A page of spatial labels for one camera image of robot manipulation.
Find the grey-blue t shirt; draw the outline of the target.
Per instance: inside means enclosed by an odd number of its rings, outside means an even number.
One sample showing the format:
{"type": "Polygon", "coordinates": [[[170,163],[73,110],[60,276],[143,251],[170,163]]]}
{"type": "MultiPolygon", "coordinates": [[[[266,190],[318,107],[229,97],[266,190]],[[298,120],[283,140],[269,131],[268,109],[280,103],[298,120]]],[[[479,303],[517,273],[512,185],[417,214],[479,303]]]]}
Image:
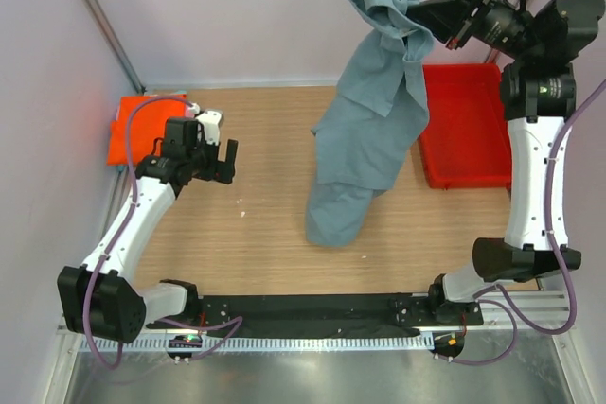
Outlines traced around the grey-blue t shirt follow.
{"type": "Polygon", "coordinates": [[[408,16],[419,0],[348,1],[371,30],[312,127],[316,169],[305,229],[310,243],[324,247],[344,247],[358,236],[430,119],[423,62],[435,39],[408,16]]]}

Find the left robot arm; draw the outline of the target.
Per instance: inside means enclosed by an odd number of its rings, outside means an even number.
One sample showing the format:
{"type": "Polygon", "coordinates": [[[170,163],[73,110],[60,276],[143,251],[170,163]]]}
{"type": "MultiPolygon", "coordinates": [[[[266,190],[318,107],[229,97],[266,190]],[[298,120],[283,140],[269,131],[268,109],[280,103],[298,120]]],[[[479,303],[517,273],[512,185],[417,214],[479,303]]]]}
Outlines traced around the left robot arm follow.
{"type": "Polygon", "coordinates": [[[58,276],[68,330],[132,343],[146,325],[163,318],[182,328],[199,321],[194,284],[165,279],[137,291],[132,281],[157,224],[191,180],[232,183],[238,143],[228,140],[225,157],[219,157],[222,123],[216,110],[167,120],[163,138],[136,166],[127,200],[98,246],[79,267],[66,266],[58,276]]]}

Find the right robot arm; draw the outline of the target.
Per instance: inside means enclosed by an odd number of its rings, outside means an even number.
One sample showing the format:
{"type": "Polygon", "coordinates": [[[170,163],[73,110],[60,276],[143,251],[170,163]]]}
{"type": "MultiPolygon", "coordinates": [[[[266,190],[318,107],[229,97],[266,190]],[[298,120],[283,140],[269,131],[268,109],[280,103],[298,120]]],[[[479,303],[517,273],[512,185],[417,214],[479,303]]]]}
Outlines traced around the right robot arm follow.
{"type": "Polygon", "coordinates": [[[508,227],[501,238],[477,239],[468,266],[436,278],[426,302],[435,323],[460,322],[482,293],[506,283],[568,278],[579,268],[563,214],[566,146],[581,114],[573,62],[604,12],[605,0],[550,0],[537,13],[525,0],[427,0],[408,9],[450,49],[476,38],[510,57],[500,83],[512,160],[508,227]]]}

